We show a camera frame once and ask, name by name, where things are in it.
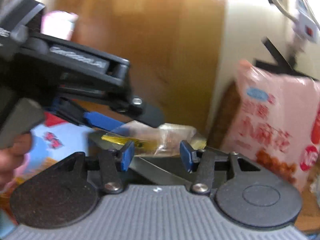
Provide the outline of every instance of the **pink snack bag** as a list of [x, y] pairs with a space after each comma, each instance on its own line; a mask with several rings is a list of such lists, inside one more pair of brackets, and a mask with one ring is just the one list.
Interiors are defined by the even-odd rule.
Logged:
[[242, 60], [236, 83], [241, 104], [221, 150], [247, 156], [302, 191], [318, 158], [320, 82]]

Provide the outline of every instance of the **colorful packaging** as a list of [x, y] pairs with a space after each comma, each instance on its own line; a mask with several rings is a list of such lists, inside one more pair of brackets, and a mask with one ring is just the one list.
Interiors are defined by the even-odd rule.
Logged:
[[221, 150], [235, 151], [302, 191], [320, 143], [320, 82], [275, 75], [241, 61], [238, 113]]
[[44, 123], [31, 130], [32, 149], [25, 155], [24, 164], [15, 170], [15, 178], [0, 192], [0, 238], [17, 224], [9, 198], [18, 185], [74, 152], [88, 153], [87, 134], [92, 132], [91, 128], [68, 123], [49, 113], [45, 115]]

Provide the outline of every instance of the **white wall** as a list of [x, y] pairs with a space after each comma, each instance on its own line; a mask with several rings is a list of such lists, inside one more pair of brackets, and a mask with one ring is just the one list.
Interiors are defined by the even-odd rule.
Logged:
[[285, 54], [287, 25], [287, 18], [268, 0], [228, 0], [207, 132], [210, 131], [223, 92], [234, 78], [237, 62], [244, 58], [253, 63], [256, 58], [275, 63], [261, 39], [268, 37], [280, 53]]
[[[318, 22], [320, 22], [320, 0], [308, 0], [310, 7]], [[297, 70], [306, 73], [320, 80], [320, 35], [318, 32], [318, 43], [308, 42], [305, 46], [305, 53], [297, 57]]]

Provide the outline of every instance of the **blue logo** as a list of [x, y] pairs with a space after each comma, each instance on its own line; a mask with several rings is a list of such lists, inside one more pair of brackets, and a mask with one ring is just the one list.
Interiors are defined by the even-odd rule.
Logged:
[[267, 101], [269, 98], [268, 94], [265, 91], [253, 87], [249, 87], [247, 89], [247, 95], [259, 101]]

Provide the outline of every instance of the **pink object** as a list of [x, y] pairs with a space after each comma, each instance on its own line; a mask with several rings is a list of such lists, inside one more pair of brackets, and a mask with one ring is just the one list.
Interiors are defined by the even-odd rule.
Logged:
[[73, 13], [49, 12], [42, 17], [41, 33], [70, 41], [77, 19], [78, 16]]
[[241, 105], [221, 150], [257, 161], [302, 191], [318, 158], [320, 83], [271, 74], [244, 60], [236, 82]]

